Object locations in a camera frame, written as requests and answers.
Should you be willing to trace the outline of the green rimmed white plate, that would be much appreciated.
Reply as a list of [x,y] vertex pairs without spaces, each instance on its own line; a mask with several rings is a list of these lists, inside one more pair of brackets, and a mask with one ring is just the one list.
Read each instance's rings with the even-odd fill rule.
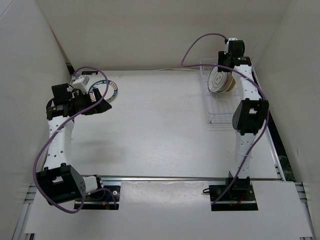
[[[94,89],[98,89],[100,91],[100,94],[102,95],[104,93],[104,91],[101,89],[101,86],[106,85],[106,84],[107,84],[106,80],[99,80],[99,81],[96,81],[95,83],[93,83],[89,87],[88,93],[90,94],[92,101],[96,100],[95,94],[94,94]],[[110,80],[108,82],[108,92],[107,92],[104,99],[108,103],[111,103],[118,96],[118,92],[119,92],[119,89],[118,89],[117,84],[114,81]]]

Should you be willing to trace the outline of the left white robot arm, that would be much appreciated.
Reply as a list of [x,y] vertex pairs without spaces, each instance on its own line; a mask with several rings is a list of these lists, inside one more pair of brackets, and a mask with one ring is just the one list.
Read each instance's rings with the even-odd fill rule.
[[46,160],[36,180],[45,195],[57,204],[77,200],[89,195],[100,200],[105,194],[103,182],[98,175],[81,176],[71,164],[73,115],[89,116],[104,113],[112,106],[99,89],[92,93],[69,89],[69,84],[52,86],[53,98],[46,105],[49,136],[52,141],[46,147]]

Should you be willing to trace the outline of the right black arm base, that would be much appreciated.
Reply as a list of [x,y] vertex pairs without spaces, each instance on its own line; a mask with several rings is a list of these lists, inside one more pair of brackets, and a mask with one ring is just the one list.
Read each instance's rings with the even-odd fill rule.
[[[227,188],[225,184],[213,184],[202,190],[203,194],[209,195],[213,203]],[[235,183],[215,204],[211,205],[212,212],[236,212],[236,211],[257,211],[258,204],[254,188],[251,182]]]

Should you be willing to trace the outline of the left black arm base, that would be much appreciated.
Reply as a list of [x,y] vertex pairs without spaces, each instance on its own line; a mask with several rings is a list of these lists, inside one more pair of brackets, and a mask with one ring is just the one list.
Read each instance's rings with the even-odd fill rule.
[[121,182],[104,181],[103,187],[108,190],[91,193],[85,197],[82,210],[114,211],[119,209]]

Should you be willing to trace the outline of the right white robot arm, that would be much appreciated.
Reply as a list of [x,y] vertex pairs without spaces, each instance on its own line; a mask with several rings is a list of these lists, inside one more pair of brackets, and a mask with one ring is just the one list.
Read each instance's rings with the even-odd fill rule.
[[245,56],[245,43],[237,38],[225,41],[225,50],[218,53],[218,71],[230,72],[235,80],[240,102],[232,116],[235,130],[234,158],[226,179],[224,193],[230,200],[238,199],[250,188],[250,157],[269,117],[269,102],[253,78],[252,63]]

